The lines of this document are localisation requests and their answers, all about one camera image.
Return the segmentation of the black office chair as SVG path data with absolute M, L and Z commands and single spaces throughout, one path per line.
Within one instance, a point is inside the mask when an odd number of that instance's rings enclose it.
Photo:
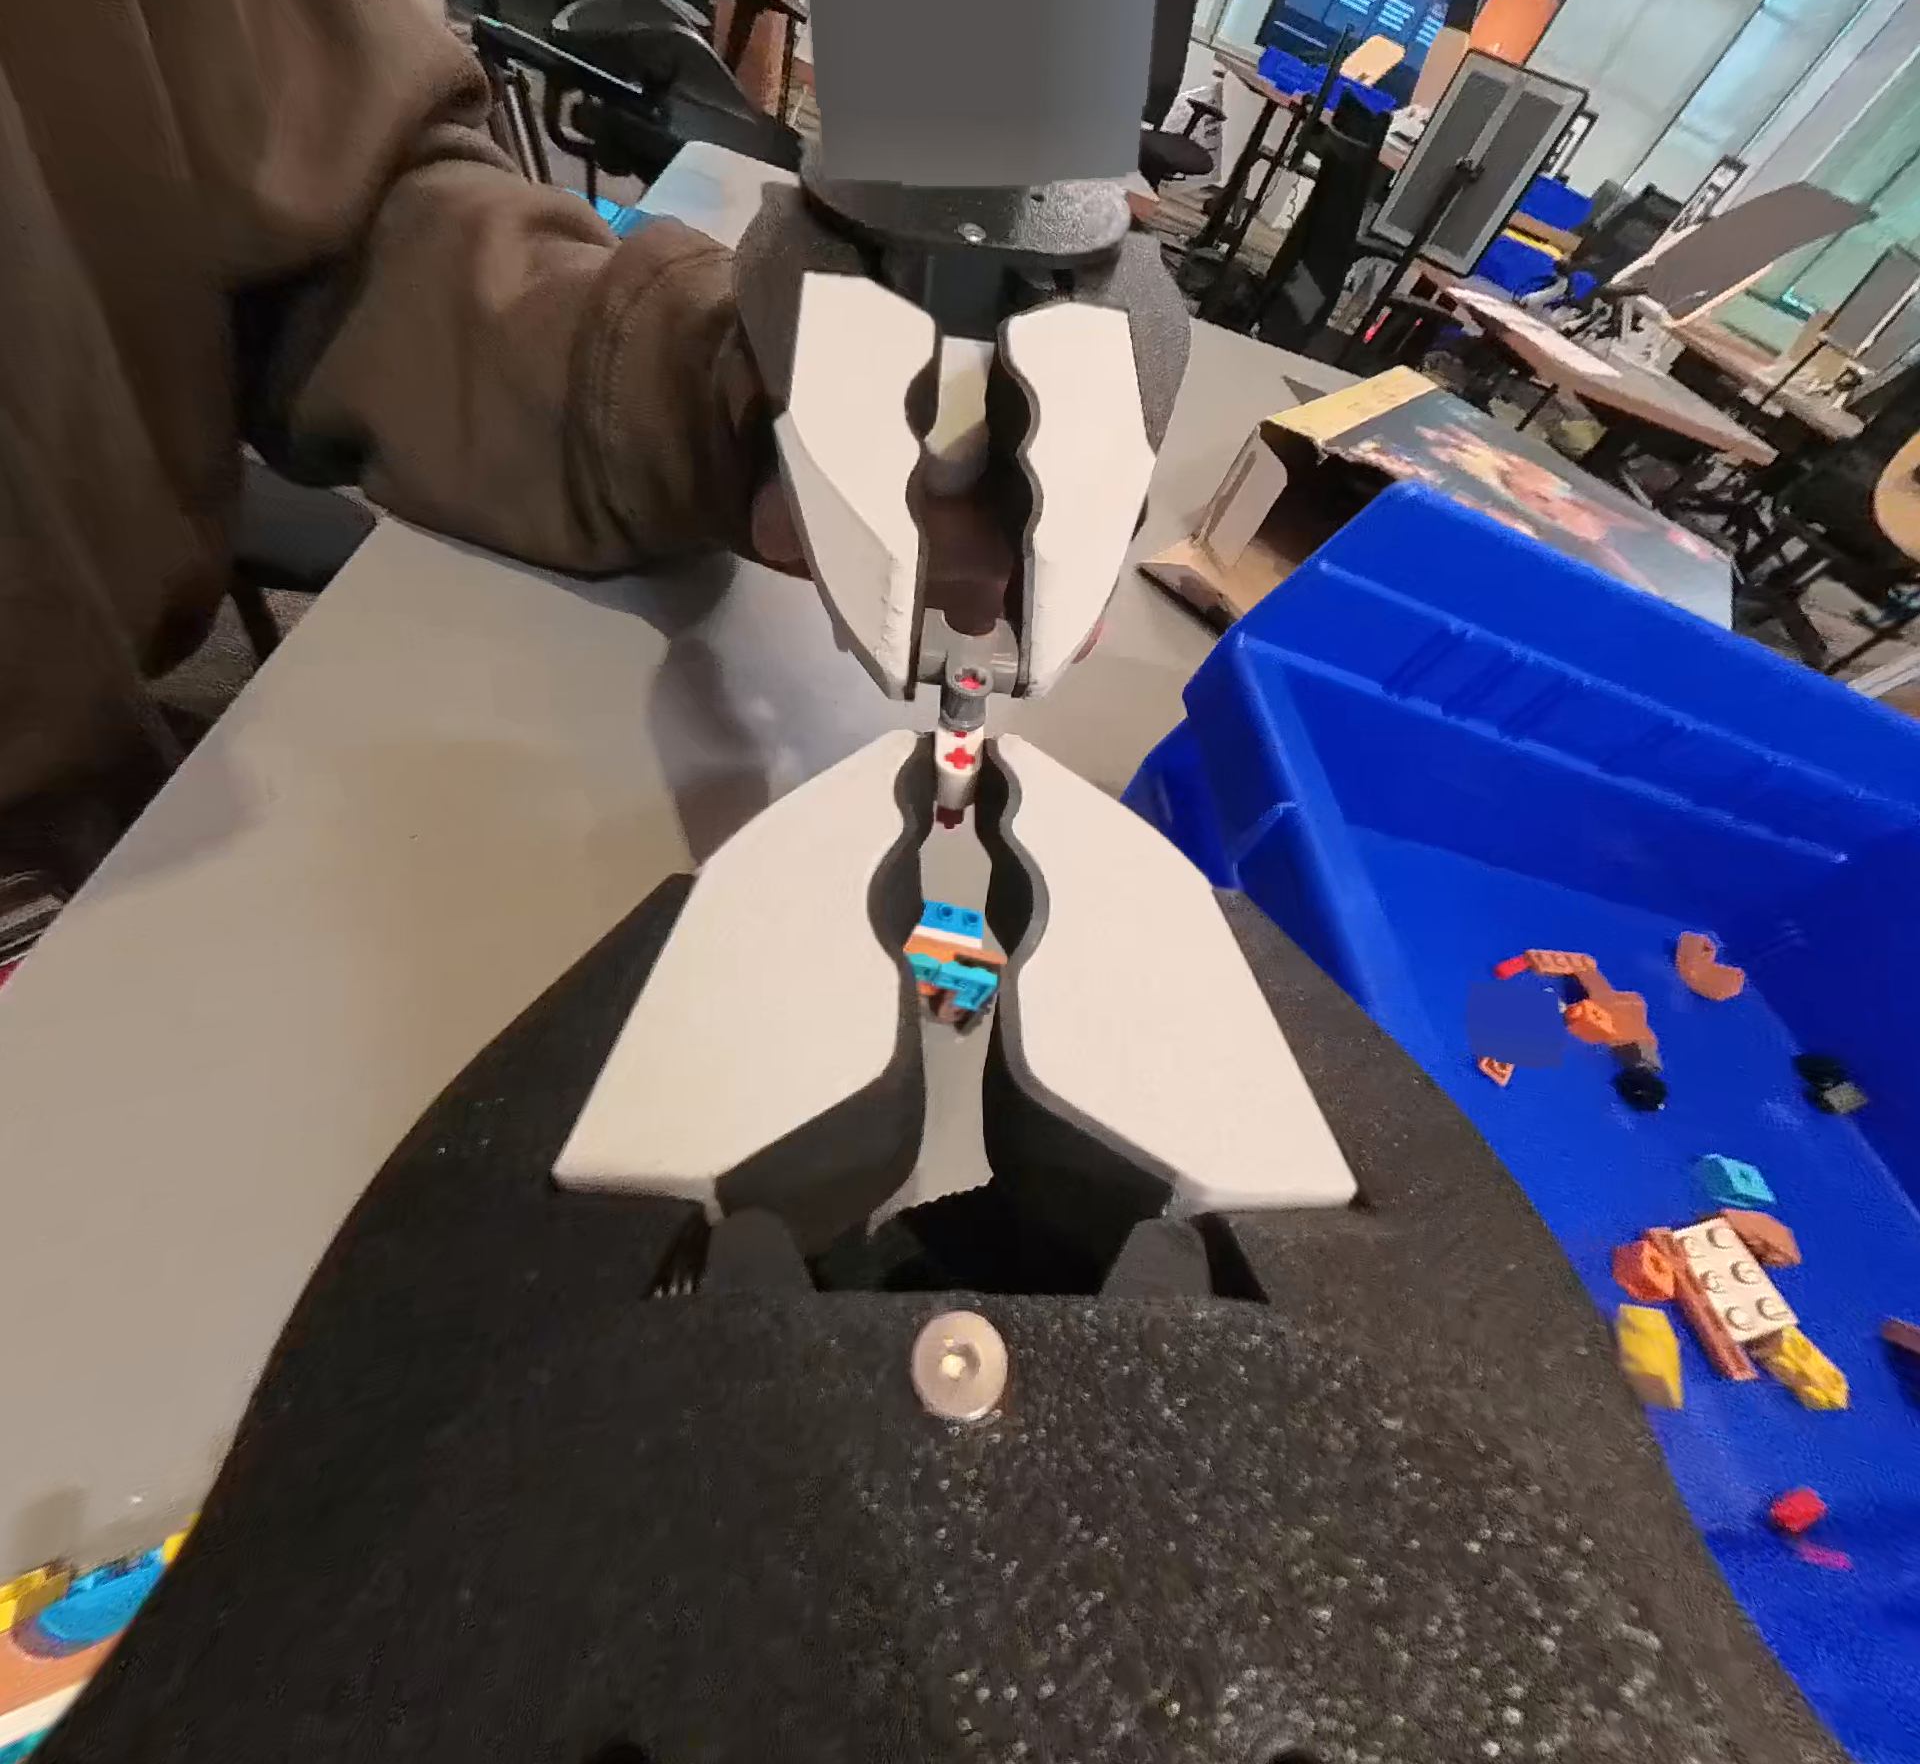
M 1149 229 L 1165 183 L 1199 183 L 1215 167 L 1212 149 L 1196 137 L 1219 112 L 1182 92 L 1187 33 L 1196 0 L 1155 0 L 1149 80 L 1137 177 L 1142 189 L 1125 194 L 1130 229 Z
M 707 33 L 692 0 L 567 0 L 543 27 L 489 14 L 465 24 L 495 143 L 543 186 L 556 183 L 552 154 L 573 159 L 589 197 L 603 177 L 652 186 L 692 143 L 800 167 L 800 134 L 737 76 L 743 40 L 713 49 Z

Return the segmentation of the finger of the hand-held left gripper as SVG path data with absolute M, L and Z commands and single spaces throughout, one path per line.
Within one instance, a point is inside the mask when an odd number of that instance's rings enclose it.
M 1013 392 L 1013 460 L 1029 488 L 1016 690 L 1043 696 L 1109 613 L 1156 455 L 1125 312 L 1076 300 L 1016 312 L 997 332 L 997 373 Z
M 933 319 L 859 275 L 805 275 L 777 455 L 809 576 L 839 643 L 890 700 L 917 686 L 923 528 L 910 485 L 915 385 L 937 370 Z

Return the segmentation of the blue plastic bin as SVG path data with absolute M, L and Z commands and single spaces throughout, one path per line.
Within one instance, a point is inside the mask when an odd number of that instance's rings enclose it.
M 1609 1314 L 1756 1171 L 1852 1402 L 1653 1434 L 1859 1760 L 1917 1757 L 1917 723 L 1422 485 L 1260 600 L 1125 799 L 1473 1119 Z

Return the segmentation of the person's left hand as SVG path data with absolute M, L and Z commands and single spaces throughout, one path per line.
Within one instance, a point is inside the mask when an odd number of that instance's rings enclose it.
M 926 455 L 910 483 L 923 528 L 923 596 L 952 630 L 986 636 L 1020 603 L 1033 485 L 986 422 Z

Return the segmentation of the printed cardboard sheet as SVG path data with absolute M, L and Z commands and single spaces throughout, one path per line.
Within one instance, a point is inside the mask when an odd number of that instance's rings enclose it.
M 1399 483 L 1733 622 L 1732 566 L 1700 533 L 1412 367 L 1263 416 L 1190 526 L 1140 559 L 1140 576 L 1225 629 Z

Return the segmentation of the person's left forearm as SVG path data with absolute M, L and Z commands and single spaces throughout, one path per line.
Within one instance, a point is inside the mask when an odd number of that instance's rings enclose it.
M 249 429 L 292 479 L 565 575 L 753 553 L 767 410 L 706 232 L 613 236 L 440 123 L 355 239 L 257 297 Z

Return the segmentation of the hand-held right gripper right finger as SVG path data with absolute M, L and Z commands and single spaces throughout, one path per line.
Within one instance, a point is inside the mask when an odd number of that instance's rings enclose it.
M 995 883 L 1026 885 L 995 1149 L 1066 1224 L 1342 1209 L 1356 1175 L 1206 872 L 1023 736 L 986 775 Z

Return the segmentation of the toy bricks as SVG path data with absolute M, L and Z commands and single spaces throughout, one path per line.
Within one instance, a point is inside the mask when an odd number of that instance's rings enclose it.
M 1523 949 L 1469 978 L 1469 1095 L 1600 1309 L 1695 1517 L 1917 1574 L 1917 1209 L 1760 979 L 1700 931 L 1612 979 Z

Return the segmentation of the grey monitor on stand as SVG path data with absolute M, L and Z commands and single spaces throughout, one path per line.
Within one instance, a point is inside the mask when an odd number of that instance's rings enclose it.
M 1360 242 L 1465 277 L 1586 106 L 1577 83 L 1469 49 Z

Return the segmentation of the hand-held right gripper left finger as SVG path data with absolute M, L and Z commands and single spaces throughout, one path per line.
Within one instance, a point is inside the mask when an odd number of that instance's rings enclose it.
M 765 1212 L 805 1257 L 859 1232 L 923 1149 L 902 945 L 929 826 L 929 741 L 877 736 L 719 843 L 563 1144 L 563 1188 Z

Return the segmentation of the toy axle with orange ends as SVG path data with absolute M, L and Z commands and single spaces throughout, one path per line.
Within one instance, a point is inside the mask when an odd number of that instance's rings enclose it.
M 933 718 L 933 823 L 960 829 L 986 765 L 986 715 L 997 690 L 995 636 L 960 630 L 943 612 L 923 629 L 919 672 L 939 683 Z

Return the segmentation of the blue orange toy brick assembly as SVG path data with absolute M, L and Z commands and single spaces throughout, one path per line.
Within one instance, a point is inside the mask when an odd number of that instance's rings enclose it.
M 1006 958 L 979 909 L 926 896 L 902 958 L 929 1019 L 965 1034 L 995 1014 Z

